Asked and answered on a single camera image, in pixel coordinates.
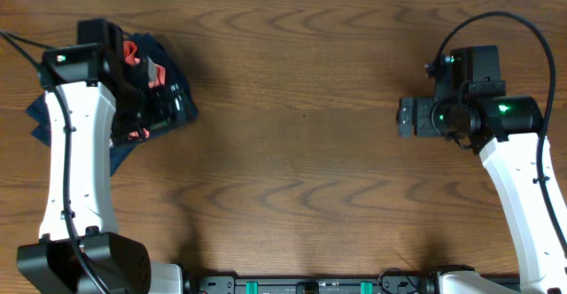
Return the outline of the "red-orange t-shirt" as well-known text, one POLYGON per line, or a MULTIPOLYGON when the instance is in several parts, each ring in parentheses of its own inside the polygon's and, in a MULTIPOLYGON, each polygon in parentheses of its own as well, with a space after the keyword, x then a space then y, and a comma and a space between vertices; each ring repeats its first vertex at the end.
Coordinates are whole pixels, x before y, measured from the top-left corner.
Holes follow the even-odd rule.
POLYGON ((127 141, 148 139, 152 131, 161 127, 161 122, 168 122, 168 114, 171 112, 167 102, 167 70, 132 41, 123 43, 123 57, 128 85, 126 111, 123 115, 127 123, 127 141), (158 79, 151 89, 141 82, 136 69, 139 59, 144 57, 149 57, 158 69, 158 79))

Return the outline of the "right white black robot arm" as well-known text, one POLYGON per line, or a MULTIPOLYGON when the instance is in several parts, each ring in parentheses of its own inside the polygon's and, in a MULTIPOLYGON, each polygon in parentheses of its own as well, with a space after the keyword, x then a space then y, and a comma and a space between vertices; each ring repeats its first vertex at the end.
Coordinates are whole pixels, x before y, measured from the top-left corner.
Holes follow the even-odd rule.
POLYGON ((543 119, 531 97, 400 99, 399 135, 470 139, 496 188, 515 247, 523 293, 566 291, 566 205, 543 119))

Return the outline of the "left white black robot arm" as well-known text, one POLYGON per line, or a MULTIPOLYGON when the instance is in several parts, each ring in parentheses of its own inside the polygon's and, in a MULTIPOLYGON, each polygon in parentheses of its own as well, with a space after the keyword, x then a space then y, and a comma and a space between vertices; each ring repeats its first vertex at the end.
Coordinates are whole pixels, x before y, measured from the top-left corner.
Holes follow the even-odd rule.
POLYGON ((106 19, 77 25, 76 44, 35 63, 50 138, 48 201, 19 272, 42 293, 180 293, 182 268, 151 261, 119 232, 110 179, 140 143, 197 118, 190 86, 151 35, 106 19))

